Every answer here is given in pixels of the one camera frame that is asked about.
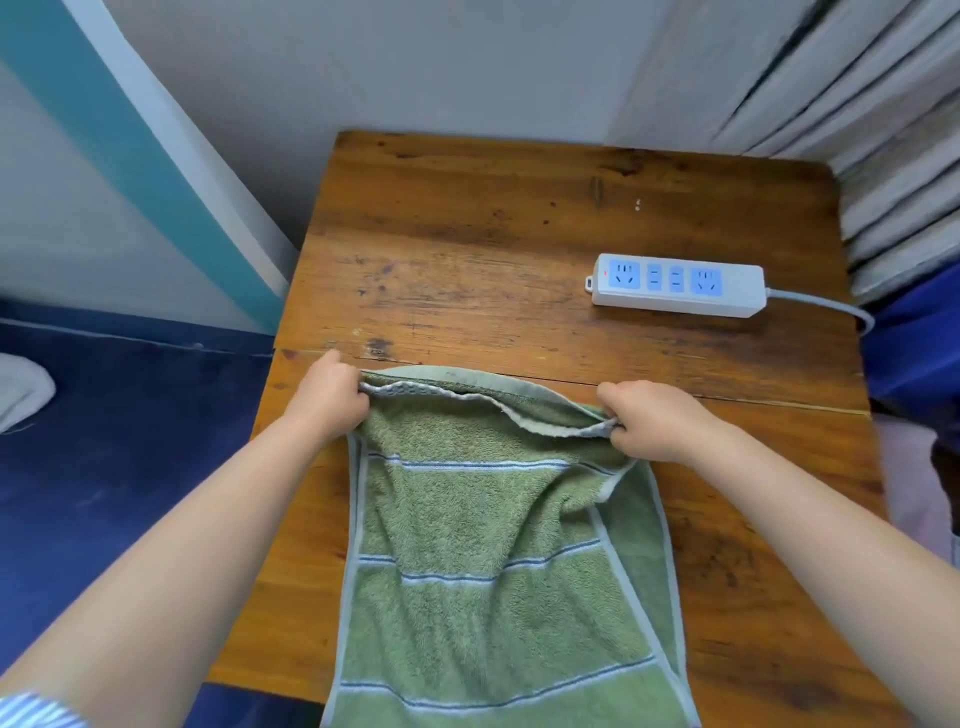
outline power strip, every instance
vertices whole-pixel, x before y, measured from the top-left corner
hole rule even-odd
[[[748,318],[767,304],[763,269],[705,260],[603,253],[587,276],[596,305]]]

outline person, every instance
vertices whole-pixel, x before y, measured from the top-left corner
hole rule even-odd
[[[367,417],[359,381],[336,351],[318,360],[279,419],[0,677],[0,728],[43,726],[24,722],[39,711],[58,727],[181,725],[306,469]],[[603,383],[597,398],[621,422],[618,449],[687,465],[743,513],[925,728],[960,725],[960,572],[680,389]]]

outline power cord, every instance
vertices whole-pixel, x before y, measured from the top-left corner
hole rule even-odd
[[[810,303],[811,305],[821,305],[824,308],[832,308],[836,311],[843,311],[844,313],[849,313],[851,316],[856,316],[863,322],[863,330],[860,331],[861,336],[865,336],[874,330],[874,325],[876,320],[873,316],[867,313],[862,308],[857,308],[855,305],[849,305],[847,303],[840,303],[839,301],[831,301],[830,299],[824,299],[820,296],[810,296],[806,293],[795,293],[794,291],[779,291],[776,288],[767,288],[767,298],[768,299],[787,299],[788,301],[797,301],[800,303]]]

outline hand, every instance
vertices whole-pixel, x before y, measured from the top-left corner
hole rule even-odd
[[[723,423],[682,389],[652,381],[604,382],[597,399],[622,426],[613,446],[631,457],[689,464],[698,443]]]
[[[340,361],[340,352],[331,350],[307,371],[283,417],[329,442],[367,419],[370,398],[359,391],[359,385],[360,370]]]

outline forearm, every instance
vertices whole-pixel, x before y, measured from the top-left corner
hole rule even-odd
[[[181,725],[320,440],[281,418],[159,521],[0,678],[91,726]]]
[[[732,425],[705,438],[690,462],[925,726],[954,724],[960,572]]]

